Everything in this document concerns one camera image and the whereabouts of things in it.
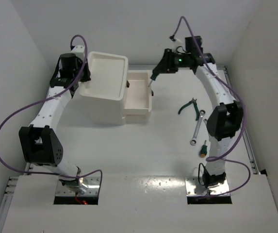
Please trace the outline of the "green handled screwdriver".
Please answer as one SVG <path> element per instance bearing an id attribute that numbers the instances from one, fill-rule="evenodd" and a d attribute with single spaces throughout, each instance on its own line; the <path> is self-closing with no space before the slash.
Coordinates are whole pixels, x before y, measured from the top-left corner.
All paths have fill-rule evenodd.
<path id="1" fill-rule="evenodd" d="M 148 87 L 151 86 L 151 84 L 156 80 L 158 74 L 157 73 L 152 73 L 151 77 L 150 77 L 150 82 L 148 84 Z"/>

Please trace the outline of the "white drawer cabinet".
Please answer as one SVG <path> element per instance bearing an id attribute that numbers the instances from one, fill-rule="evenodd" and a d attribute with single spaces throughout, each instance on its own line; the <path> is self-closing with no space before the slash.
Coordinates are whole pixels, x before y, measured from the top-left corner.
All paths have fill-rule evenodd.
<path id="1" fill-rule="evenodd" d="M 129 61 L 126 56 L 92 51 L 91 80 L 80 83 L 63 117 L 78 117 L 101 125 L 124 125 Z"/>

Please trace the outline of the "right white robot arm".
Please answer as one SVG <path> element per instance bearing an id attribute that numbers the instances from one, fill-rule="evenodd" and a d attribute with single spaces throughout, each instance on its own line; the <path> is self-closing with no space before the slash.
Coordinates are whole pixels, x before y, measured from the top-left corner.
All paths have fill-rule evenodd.
<path id="1" fill-rule="evenodd" d="M 160 62 L 152 71 L 151 79 L 156 80 L 159 74 L 176 73 L 179 68 L 189 68 L 203 84 L 213 107 L 207 120 L 211 145 L 202 175 L 202 185 L 208 188 L 225 181 L 225 154 L 241 126 L 243 107 L 229 89 L 218 81 L 215 60 L 210 53 L 203 53 L 202 38 L 187 37 L 185 42 L 185 52 L 179 52 L 177 48 L 164 50 Z"/>

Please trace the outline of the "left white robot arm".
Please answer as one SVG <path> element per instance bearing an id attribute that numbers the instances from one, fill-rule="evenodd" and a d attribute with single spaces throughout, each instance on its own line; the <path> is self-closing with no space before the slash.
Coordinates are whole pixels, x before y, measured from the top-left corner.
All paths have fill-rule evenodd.
<path id="1" fill-rule="evenodd" d="M 56 173 L 62 186 L 75 194 L 87 191 L 87 181 L 79 178 L 81 170 L 64 156 L 63 146 L 55 131 L 66 105 L 72 100 L 79 82 L 90 81 L 85 46 L 71 46 L 59 56 L 49 82 L 47 99 L 28 127 L 21 127 L 19 139 L 26 162 Z"/>

